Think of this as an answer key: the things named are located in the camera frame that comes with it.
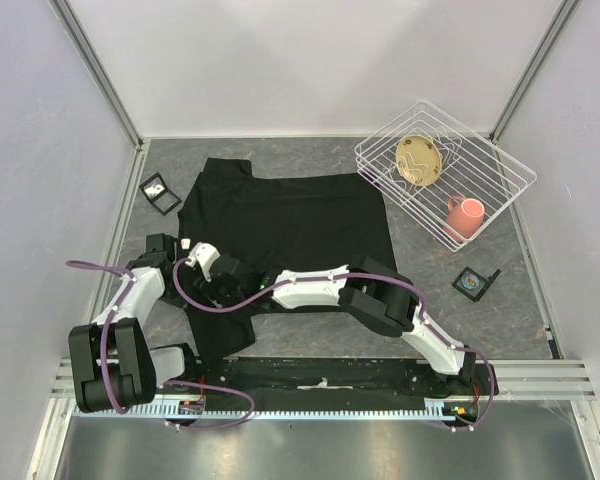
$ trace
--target plate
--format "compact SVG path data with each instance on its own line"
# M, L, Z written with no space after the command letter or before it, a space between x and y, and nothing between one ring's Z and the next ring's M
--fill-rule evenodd
M430 138L408 135L400 140L396 149L396 164L407 182L426 187L442 173L442 156Z

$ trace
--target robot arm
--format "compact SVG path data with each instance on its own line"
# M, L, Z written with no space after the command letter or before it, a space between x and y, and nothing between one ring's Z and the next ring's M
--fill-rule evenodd
M112 385L118 402L127 407L150 402L157 386L195 369L195 357L186 344L153 350L146 344L142 326L156 300L177 304L171 270L176 256L175 239L150 236L147 246L148 252L130 264L135 267L135 284L119 305L107 338ZM401 337L428 360L442 379L471 382L475 355L457 349L464 345L422 312L415 289L405 288L405 284L412 285L409 279L369 258L354 258L349 265L318 272L255 272L239 260L221 255L212 245L199 243L190 250L185 263L198 272L193 288L216 305L233 306L286 281L259 299L256 307L275 305L291 310L339 306L373 332ZM402 282L403 286L387 283L386 278ZM129 281L123 277L118 292ZM99 344L102 325L114 300L89 325L75 327L69 335L76 401L85 412L111 408L102 380Z

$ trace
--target black t-shirt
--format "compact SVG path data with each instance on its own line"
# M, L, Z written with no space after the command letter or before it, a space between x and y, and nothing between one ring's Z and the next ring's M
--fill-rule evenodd
M178 217L179 238L191 239L191 245L210 243L256 271L328 270L354 255L396 269L382 194L355 173L261 179L253 177L248 160L209 158ZM191 306L186 311L203 361L255 342L253 311L212 314Z

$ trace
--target dish rack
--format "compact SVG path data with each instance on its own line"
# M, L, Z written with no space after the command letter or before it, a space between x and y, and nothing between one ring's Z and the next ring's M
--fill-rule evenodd
M440 152L442 170L429 186L416 186L400 175L396 149L408 135L429 138ZM533 170L426 101L356 145L355 153L358 173L454 252L480 235L537 178ZM452 196L475 198L484 205L484 220L470 238L445 223Z

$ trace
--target gray floor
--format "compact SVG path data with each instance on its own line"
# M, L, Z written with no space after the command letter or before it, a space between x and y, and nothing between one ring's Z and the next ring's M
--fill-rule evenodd
M208 157L245 158L261 178L306 177L355 171L354 138L154 140L143 179L160 172L183 199ZM452 336L491 358L550 358L542 320L509 212L474 242L452 253L387 201L387 217L399 271L428 294L429 312ZM144 251L145 236L176 235L175 212L163 217L138 192L120 263ZM478 303L451 287L465 266L500 277ZM373 334L346 314L262 315L254 318L257 341L241 355L410 357L404 341ZM186 315L158 302L145 325L151 347L188 341Z
M568 404L494 405L473 433L408 421L255 420L181 432L75 417L56 480L587 480Z

